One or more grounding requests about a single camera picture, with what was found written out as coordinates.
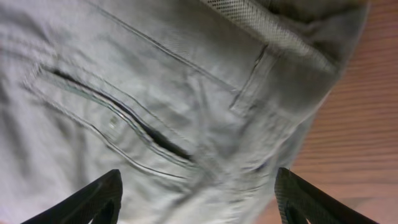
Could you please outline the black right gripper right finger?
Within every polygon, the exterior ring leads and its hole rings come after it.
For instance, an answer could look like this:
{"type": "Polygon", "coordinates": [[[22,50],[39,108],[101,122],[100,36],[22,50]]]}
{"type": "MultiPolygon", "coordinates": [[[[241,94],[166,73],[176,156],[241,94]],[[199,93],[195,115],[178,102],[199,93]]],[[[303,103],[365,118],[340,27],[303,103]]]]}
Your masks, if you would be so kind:
{"type": "Polygon", "coordinates": [[[283,224],[377,224],[284,167],[274,191],[283,224]]]}

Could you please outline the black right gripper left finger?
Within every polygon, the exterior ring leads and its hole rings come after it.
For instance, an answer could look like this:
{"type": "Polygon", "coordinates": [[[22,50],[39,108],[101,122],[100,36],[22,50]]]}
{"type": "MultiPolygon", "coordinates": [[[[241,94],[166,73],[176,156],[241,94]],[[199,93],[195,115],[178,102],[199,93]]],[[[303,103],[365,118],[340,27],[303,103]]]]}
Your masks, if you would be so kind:
{"type": "Polygon", "coordinates": [[[22,224],[117,224],[122,195],[121,173],[113,169],[22,224]]]}

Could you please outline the grey shorts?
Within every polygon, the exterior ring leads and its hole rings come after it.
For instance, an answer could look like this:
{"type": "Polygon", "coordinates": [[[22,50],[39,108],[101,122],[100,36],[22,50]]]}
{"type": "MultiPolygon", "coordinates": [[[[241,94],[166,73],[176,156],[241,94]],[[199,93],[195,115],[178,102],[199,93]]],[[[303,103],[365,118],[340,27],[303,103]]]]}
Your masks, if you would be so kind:
{"type": "Polygon", "coordinates": [[[111,169],[120,223],[253,223],[367,1],[1,0],[1,221],[111,169]]]}

